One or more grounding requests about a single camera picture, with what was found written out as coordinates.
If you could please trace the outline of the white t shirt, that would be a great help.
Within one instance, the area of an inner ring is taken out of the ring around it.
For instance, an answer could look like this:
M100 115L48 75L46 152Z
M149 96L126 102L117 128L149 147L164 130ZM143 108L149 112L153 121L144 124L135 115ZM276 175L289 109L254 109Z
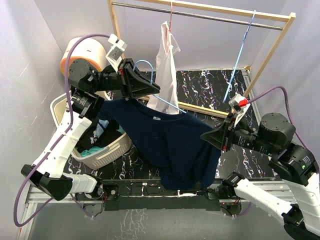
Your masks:
M170 32L168 23L162 23L160 29L161 40L156 56L155 75L155 83L160 86L160 92L149 97L147 107L165 114L176 115L179 110L174 54L181 50Z

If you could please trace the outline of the navy blue t shirt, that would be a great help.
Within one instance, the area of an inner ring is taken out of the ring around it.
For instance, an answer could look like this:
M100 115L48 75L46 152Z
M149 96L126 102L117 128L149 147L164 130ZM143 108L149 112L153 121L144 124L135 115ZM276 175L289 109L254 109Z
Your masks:
M98 118L114 119L148 162L160 169L170 190L209 187L215 180L221 151L201 139L212 128L189 113L166 114L135 99L106 100Z

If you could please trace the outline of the black printed t shirt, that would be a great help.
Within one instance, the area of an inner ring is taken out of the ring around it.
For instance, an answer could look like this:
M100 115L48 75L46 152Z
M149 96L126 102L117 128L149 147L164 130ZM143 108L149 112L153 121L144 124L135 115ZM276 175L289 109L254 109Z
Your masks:
M114 119L102 120L96 118L82 134L75 148L78 152L89 150L92 147L104 148L122 135L120 125Z

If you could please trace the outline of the pink wire hanger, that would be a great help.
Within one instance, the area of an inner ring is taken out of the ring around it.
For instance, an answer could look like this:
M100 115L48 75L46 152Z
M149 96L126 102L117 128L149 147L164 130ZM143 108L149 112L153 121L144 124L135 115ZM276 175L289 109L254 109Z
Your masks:
M173 19L173 1L170 1L170 18L169 18L169 24L168 27L166 29L166 33L165 33L165 40L166 40L166 44L167 46L171 45L171 31L172 31L172 19Z

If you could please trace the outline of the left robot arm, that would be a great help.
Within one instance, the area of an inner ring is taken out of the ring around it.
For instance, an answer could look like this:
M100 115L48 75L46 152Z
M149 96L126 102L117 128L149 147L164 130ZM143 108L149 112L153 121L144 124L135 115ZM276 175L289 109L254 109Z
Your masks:
M68 83L75 90L73 94L66 94L61 123L45 150L33 164L25 164L21 174L34 187L57 201L76 193L86 193L97 200L104 189L98 184L97 177L63 173L70 154L102 107L104 98L97 92L119 90L124 98L137 99L158 94L161 88L139 71L131 58L121 60L117 70L109 65L102 71L86 59L77 58L68 69Z

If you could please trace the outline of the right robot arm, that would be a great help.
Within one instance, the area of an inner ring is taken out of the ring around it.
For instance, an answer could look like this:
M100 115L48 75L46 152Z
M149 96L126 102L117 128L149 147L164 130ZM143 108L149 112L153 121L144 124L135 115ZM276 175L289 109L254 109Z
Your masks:
M280 113L265 114L257 130L230 113L222 124L200 138L223 152L233 145L269 157L268 166L285 182L296 203L282 200L232 172L219 193L246 199L278 220L295 240L320 238L320 169L313 153L292 141L296 128Z

